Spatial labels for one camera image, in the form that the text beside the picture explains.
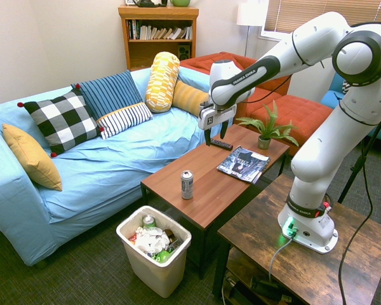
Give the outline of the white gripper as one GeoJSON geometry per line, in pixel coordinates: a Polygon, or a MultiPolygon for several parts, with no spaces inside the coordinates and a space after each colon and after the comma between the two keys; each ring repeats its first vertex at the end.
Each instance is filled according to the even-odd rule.
{"type": "Polygon", "coordinates": [[[236,115],[237,105],[233,105],[228,109],[217,110],[215,104],[201,105],[199,110],[198,127],[204,131],[205,143],[211,145],[211,129],[213,126],[222,124],[220,130],[220,138],[224,139],[229,122],[232,122],[236,115]]]}

